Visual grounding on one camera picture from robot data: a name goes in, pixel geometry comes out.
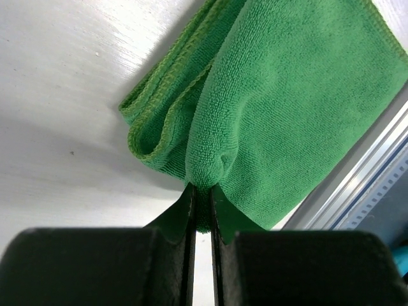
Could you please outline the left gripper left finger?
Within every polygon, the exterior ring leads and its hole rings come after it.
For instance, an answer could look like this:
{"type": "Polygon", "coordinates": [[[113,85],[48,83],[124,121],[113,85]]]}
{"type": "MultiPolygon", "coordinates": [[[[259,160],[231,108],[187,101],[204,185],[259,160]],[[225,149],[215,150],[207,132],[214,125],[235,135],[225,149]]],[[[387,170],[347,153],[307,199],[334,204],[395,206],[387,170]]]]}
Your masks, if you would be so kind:
{"type": "Polygon", "coordinates": [[[29,228],[1,258],[2,305],[190,305],[195,188],[142,228],[29,228]]]}

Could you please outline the green towel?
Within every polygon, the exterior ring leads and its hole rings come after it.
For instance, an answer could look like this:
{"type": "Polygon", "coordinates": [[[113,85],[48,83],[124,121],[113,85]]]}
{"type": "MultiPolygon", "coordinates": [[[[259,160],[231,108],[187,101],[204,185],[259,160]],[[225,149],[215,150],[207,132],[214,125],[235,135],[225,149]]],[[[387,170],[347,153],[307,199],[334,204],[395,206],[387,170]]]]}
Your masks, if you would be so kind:
{"type": "Polygon", "coordinates": [[[371,1],[207,1],[119,105],[132,154],[269,230],[334,169],[407,80],[371,1]]]}

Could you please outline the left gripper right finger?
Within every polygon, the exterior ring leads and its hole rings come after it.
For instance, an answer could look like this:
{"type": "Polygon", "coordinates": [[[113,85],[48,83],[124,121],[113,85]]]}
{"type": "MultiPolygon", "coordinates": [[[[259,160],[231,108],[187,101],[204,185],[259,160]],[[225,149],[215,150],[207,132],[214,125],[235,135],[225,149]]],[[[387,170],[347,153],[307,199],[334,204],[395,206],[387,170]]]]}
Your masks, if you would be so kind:
{"type": "Polygon", "coordinates": [[[406,305],[390,250],[362,231],[267,231],[210,191],[217,305],[406,305]]]}

